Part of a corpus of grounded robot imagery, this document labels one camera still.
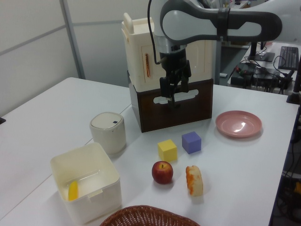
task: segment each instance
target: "yellow cube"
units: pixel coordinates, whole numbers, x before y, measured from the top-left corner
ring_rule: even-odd
[[[177,146],[171,139],[158,143],[158,154],[163,161],[170,162],[178,159]]]

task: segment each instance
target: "white plastic container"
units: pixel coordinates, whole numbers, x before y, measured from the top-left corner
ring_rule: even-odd
[[[126,146],[126,130],[122,115],[104,112],[90,122],[93,141],[100,143],[107,154],[116,154]]]
[[[99,143],[58,155],[50,164],[59,194],[75,223],[84,224],[121,205],[120,175]],[[79,197],[69,201],[69,185],[74,180]]]

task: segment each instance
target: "white wall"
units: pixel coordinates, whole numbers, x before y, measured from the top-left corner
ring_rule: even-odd
[[[85,78],[128,86],[121,33],[123,14],[147,17],[148,0],[64,0],[71,33]]]
[[[78,77],[60,0],[2,0],[0,21],[0,117]]]

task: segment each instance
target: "box handle cutout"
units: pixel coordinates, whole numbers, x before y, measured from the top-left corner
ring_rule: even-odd
[[[197,94],[198,94],[197,89],[189,90],[188,93],[182,93],[182,92],[175,93],[174,101],[177,102],[177,101],[182,101],[182,100],[193,99]],[[166,97],[155,97],[153,101],[155,104],[161,104],[161,105],[165,105],[168,103]]]

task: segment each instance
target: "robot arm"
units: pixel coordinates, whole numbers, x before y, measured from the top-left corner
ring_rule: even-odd
[[[153,0],[156,49],[166,77],[160,79],[161,94],[174,105],[177,84],[187,92],[190,77],[185,47],[197,40],[269,41],[299,43],[301,0],[269,0],[247,9],[204,8],[211,0]]]

